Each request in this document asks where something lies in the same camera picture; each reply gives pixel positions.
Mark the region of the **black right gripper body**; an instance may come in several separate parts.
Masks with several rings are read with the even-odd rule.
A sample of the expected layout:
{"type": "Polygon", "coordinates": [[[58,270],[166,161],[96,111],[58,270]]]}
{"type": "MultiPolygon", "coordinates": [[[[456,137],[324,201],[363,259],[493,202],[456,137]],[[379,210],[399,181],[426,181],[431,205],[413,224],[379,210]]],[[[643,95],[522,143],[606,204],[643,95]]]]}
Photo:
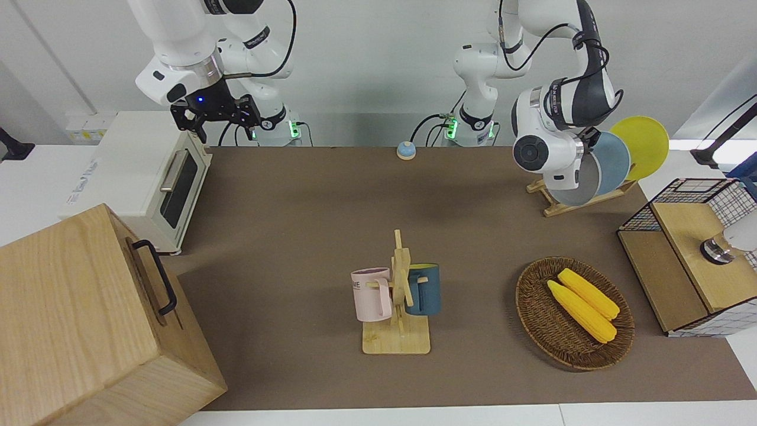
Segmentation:
{"type": "Polygon", "coordinates": [[[242,123],[237,100],[225,80],[205,89],[189,93],[178,83],[170,90],[170,111],[176,123],[205,123],[227,121],[242,123]]]}

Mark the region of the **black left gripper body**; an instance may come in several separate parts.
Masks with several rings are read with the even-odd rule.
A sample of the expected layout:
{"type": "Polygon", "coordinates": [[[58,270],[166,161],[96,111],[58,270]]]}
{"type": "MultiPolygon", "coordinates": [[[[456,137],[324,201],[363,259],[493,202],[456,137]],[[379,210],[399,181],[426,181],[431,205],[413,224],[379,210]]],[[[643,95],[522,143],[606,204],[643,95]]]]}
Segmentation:
{"type": "Polygon", "coordinates": [[[584,127],[577,129],[577,156],[590,153],[602,135],[597,127],[584,127]]]}

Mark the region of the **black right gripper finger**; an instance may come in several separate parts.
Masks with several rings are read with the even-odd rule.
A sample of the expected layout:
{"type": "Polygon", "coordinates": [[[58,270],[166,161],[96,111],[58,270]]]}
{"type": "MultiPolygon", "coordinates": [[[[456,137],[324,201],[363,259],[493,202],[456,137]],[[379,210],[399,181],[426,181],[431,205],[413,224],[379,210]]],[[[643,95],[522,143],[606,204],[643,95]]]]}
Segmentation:
{"type": "Polygon", "coordinates": [[[251,130],[261,124],[261,114],[250,94],[240,97],[240,122],[246,130],[251,130]]]}
{"type": "Polygon", "coordinates": [[[187,118],[186,113],[184,112],[173,112],[172,117],[180,131],[189,131],[197,137],[202,144],[206,144],[206,132],[203,129],[203,125],[205,125],[206,122],[205,117],[200,115],[194,116],[193,118],[187,118]]]}

